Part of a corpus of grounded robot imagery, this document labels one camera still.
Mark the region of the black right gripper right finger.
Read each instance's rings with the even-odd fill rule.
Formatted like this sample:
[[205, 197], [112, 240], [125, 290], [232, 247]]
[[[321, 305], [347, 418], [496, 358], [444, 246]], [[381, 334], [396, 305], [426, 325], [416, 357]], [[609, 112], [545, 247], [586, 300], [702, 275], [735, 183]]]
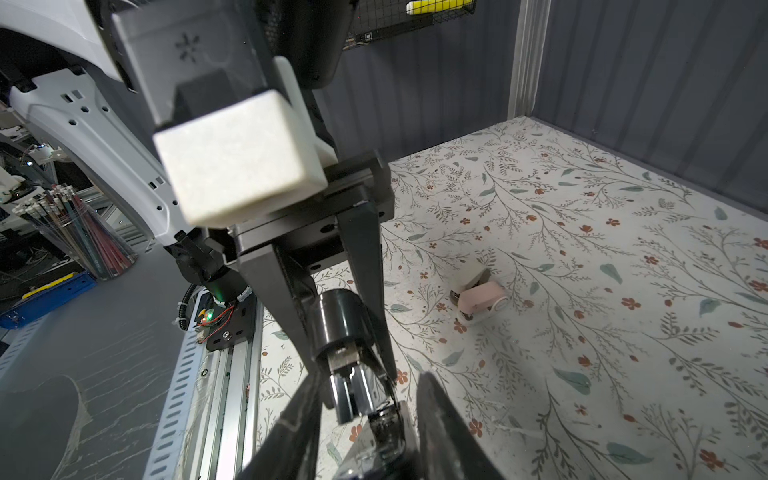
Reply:
[[431, 372], [418, 380], [417, 425], [424, 479], [503, 479]]

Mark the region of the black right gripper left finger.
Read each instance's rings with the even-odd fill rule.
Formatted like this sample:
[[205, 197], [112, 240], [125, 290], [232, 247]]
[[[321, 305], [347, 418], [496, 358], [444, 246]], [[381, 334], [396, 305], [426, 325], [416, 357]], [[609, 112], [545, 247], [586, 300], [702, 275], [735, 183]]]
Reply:
[[304, 379], [237, 480], [316, 477], [324, 379], [319, 372]]

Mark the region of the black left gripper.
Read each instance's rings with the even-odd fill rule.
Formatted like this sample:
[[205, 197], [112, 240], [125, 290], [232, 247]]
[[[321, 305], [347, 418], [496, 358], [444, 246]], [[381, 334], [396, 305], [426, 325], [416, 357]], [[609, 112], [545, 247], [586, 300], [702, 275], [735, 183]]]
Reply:
[[385, 315], [379, 224], [394, 216], [390, 168], [378, 152], [370, 151], [331, 165], [324, 174], [328, 186], [320, 193], [232, 228], [239, 272], [308, 372], [325, 377], [327, 369], [314, 355], [310, 326], [310, 310], [318, 297], [312, 267], [330, 266], [325, 253], [332, 255], [332, 243], [341, 239], [357, 293], [369, 310], [382, 364], [394, 382], [397, 368]]

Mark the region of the black long stapler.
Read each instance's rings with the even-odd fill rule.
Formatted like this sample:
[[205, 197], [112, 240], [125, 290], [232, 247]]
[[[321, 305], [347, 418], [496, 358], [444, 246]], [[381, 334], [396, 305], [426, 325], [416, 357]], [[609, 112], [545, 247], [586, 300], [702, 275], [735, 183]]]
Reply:
[[338, 423], [367, 424], [334, 474], [336, 479], [417, 479], [418, 450], [410, 412], [397, 399], [375, 346], [369, 309], [353, 291], [321, 293], [308, 311], [312, 357], [329, 376]]

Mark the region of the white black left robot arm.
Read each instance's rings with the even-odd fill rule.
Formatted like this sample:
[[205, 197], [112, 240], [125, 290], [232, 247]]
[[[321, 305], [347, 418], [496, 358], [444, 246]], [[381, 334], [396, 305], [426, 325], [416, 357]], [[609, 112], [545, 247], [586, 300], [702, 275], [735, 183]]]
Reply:
[[5, 1], [3, 97], [134, 215], [198, 264], [236, 278], [304, 360], [327, 369], [310, 273], [345, 259], [368, 345], [395, 371], [375, 154], [341, 160], [313, 103], [355, 1]]

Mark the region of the clear cup of pens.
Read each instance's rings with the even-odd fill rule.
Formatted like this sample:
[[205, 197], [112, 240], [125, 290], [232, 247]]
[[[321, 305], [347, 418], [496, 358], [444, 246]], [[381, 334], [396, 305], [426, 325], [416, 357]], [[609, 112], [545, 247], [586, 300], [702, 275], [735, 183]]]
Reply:
[[138, 255], [75, 190], [58, 185], [21, 200], [12, 213], [100, 281], [125, 273]]

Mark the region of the blue tool box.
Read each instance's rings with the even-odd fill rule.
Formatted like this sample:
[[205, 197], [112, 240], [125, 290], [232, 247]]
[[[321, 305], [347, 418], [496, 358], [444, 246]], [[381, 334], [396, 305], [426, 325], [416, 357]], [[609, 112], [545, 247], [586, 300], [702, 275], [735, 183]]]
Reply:
[[1, 313], [1, 327], [20, 329], [63, 306], [97, 285], [87, 272], [69, 274], [25, 295]]

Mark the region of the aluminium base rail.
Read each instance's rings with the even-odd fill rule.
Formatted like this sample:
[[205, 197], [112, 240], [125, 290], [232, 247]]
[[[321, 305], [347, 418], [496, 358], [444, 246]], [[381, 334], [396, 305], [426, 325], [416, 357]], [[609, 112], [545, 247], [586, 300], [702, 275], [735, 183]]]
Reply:
[[188, 329], [143, 476], [234, 479], [256, 450], [264, 310], [254, 295], [245, 294], [226, 312], [202, 290], [187, 314]]

